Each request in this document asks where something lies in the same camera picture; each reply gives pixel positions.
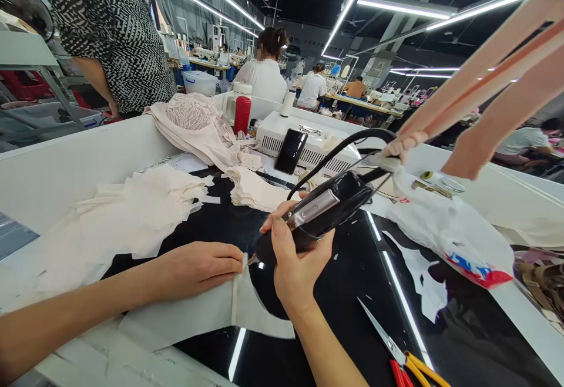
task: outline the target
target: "black and white patterned shirt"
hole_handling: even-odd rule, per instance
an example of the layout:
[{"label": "black and white patterned shirt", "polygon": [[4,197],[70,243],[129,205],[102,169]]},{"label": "black and white patterned shirt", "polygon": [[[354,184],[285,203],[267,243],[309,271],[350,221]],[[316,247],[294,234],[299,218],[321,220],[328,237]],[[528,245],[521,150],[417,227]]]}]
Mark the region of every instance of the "black and white patterned shirt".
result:
[{"label": "black and white patterned shirt", "polygon": [[96,58],[119,111],[143,111],[176,93],[145,0],[49,0],[68,54]]}]

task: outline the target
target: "black table surface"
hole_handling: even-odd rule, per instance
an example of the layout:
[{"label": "black table surface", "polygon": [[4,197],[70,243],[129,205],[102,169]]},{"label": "black table surface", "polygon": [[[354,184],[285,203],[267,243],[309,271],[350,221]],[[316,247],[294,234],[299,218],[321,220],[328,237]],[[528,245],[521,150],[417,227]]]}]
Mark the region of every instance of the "black table surface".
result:
[{"label": "black table surface", "polygon": [[[203,177],[208,173],[214,174],[214,171],[195,174]],[[232,205],[231,180],[216,177],[214,182],[209,194],[220,196],[221,204],[204,204],[178,225],[163,241],[160,255],[197,240],[233,243],[252,255],[259,228],[268,215]],[[421,297],[415,292],[402,255],[380,234],[381,230],[390,232],[402,246],[420,250],[428,260],[441,261],[433,252],[410,241],[391,221],[359,210],[337,228],[333,242],[333,256],[338,254],[337,259],[329,260],[314,289],[331,329],[369,385],[395,386],[395,381],[387,350],[357,297],[400,348],[421,359],[415,336],[417,330],[434,369],[453,387],[560,385],[489,292],[442,261],[429,271],[437,281],[446,281],[448,304],[438,313],[436,324],[424,317]],[[387,265],[385,254],[392,268]],[[118,255],[105,277],[145,261]],[[264,306],[272,314],[287,319],[274,291],[273,271],[273,268],[260,269],[252,265],[251,279]],[[399,289],[405,297],[403,304]],[[405,307],[412,314],[415,329]],[[175,346],[229,378],[239,330],[228,327],[189,338]],[[418,387],[419,383],[411,378]],[[244,335],[233,382],[241,387],[315,385],[298,338],[277,339],[251,331]]]}]

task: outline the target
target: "red scissors handle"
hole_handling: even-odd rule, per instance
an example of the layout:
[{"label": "red scissors handle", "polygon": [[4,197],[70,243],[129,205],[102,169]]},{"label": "red scissors handle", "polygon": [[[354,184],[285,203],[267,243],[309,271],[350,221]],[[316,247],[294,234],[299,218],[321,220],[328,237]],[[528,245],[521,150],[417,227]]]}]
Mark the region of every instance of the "red scissors handle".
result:
[{"label": "red scissors handle", "polygon": [[397,387],[414,387],[413,383],[409,379],[409,375],[401,369],[397,361],[390,359],[390,365],[392,366],[392,372],[394,373]]}]

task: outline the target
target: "smartphone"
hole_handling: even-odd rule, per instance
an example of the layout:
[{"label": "smartphone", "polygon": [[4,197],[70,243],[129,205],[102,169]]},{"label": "smartphone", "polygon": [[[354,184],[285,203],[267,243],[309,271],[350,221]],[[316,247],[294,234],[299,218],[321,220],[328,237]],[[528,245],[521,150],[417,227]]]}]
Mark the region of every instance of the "smartphone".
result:
[{"label": "smartphone", "polygon": [[301,152],[306,146],[307,134],[288,129],[274,168],[286,174],[294,174]]}]

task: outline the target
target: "red bottle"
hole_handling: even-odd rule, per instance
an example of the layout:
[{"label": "red bottle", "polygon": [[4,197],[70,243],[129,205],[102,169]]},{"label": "red bottle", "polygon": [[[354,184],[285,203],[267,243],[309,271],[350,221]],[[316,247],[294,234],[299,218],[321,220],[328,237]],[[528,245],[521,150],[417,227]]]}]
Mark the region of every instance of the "red bottle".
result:
[{"label": "red bottle", "polygon": [[233,127],[233,132],[235,135],[239,131],[247,135],[247,129],[249,128],[249,117],[251,115],[251,100],[246,96],[239,96],[235,105],[235,126]]}]

